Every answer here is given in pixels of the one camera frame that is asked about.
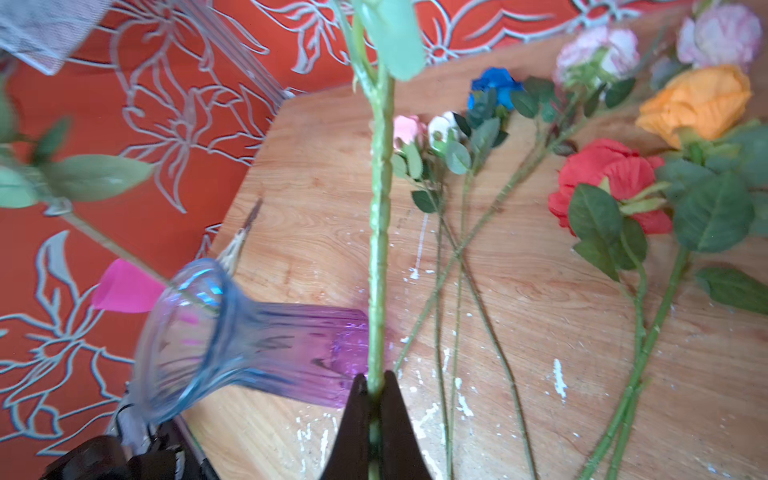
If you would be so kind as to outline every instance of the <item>red rose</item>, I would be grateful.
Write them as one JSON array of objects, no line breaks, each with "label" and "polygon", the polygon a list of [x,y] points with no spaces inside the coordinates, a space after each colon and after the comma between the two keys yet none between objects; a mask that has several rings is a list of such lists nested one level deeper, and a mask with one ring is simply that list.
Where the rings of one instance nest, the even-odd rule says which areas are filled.
[{"label": "red rose", "polygon": [[[570,228],[568,205],[577,185],[598,186],[608,177],[613,198],[627,200],[652,185],[656,181],[654,169],[662,165],[661,157],[644,158],[615,140],[595,140],[565,161],[558,177],[560,190],[549,196],[549,211],[560,219],[561,227]],[[672,220],[661,210],[635,214],[632,218],[646,234],[672,231]]]}]

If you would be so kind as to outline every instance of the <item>orange red background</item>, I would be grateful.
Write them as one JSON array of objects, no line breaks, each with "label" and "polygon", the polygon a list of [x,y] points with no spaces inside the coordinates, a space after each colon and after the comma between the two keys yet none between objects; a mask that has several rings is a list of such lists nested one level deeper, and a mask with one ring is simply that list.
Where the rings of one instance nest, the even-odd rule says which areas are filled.
[{"label": "orange red background", "polygon": [[[247,169],[259,167],[279,97],[351,80],[324,1],[186,2],[197,8],[117,0],[57,75],[19,64],[7,85],[26,134],[72,117],[62,157],[122,154],[155,164],[139,187],[75,211],[166,276],[205,254]],[[438,63],[630,18],[664,2],[414,3],[429,62]],[[235,45],[239,60],[218,45]],[[242,58],[273,79],[254,81]],[[44,210],[0,210],[2,478],[38,478],[56,455],[104,431],[130,379],[144,321],[90,308],[93,286],[114,257]]]}]

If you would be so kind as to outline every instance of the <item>wood grain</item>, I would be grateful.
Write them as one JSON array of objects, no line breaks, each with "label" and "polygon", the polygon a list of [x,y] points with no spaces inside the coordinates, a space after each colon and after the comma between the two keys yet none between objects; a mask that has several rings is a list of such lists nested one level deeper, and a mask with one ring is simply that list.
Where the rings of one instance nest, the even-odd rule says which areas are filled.
[{"label": "wood grain", "polygon": [[[745,3],[768,25],[768,4]],[[648,45],[682,8],[636,21]],[[429,119],[464,108],[469,82],[490,65],[516,77],[548,76],[567,38],[522,45],[428,68],[397,86],[396,113]],[[753,67],[749,116],[768,113],[768,57]],[[636,129],[637,108],[593,122],[577,137],[611,137],[650,153],[663,144]],[[349,88],[288,101],[214,243],[230,240],[258,197],[264,205],[247,240],[237,282],[256,300],[367,308],[369,120],[365,98]],[[507,142],[492,155],[472,191],[472,221],[490,204],[533,143],[530,121],[515,115]],[[633,309],[618,288],[571,251],[574,238],[548,212],[563,160],[548,158],[468,249],[469,264],[517,376],[541,478],[573,478],[621,396],[633,355]],[[394,360],[434,285],[436,219],[424,215],[409,185],[392,189],[388,345]],[[452,185],[452,197],[460,196]],[[454,216],[452,225],[458,225]],[[768,280],[766,241],[749,239],[725,260]],[[674,242],[650,245],[648,307],[666,286]],[[452,347],[455,287],[445,295],[443,346]],[[511,397],[498,360],[464,299],[458,369],[471,409],[456,411],[457,478],[528,478]],[[766,319],[713,305],[688,275],[647,371],[622,478],[768,478],[768,325]],[[425,323],[400,380],[433,478],[445,475],[434,377],[433,320]],[[563,365],[568,397],[554,390],[553,362]],[[341,412],[227,387],[186,414],[223,480],[317,478]]]}]

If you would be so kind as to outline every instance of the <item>orange rose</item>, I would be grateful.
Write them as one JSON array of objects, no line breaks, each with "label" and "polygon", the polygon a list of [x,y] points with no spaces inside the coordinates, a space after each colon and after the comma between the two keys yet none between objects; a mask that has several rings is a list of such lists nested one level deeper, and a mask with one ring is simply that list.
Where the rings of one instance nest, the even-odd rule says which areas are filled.
[{"label": "orange rose", "polygon": [[682,127],[715,140],[741,118],[751,97],[750,79],[736,65],[691,70],[645,102],[635,124],[675,148],[680,148],[676,130]]}]

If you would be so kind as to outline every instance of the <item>blue rose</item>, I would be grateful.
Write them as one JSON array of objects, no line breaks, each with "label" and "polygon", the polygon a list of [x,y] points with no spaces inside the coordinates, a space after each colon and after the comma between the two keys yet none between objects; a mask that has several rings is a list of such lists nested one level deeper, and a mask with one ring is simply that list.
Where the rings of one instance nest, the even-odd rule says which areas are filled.
[{"label": "blue rose", "polygon": [[509,92],[523,90],[523,84],[520,81],[515,81],[506,68],[491,67],[484,71],[480,78],[476,78],[472,81],[472,91],[469,92],[467,108],[472,109],[472,107],[475,106],[475,96],[472,94],[473,91],[488,91],[489,88],[496,89],[497,105],[504,105],[509,110],[512,110],[515,107],[512,105],[512,99],[509,97]]}]

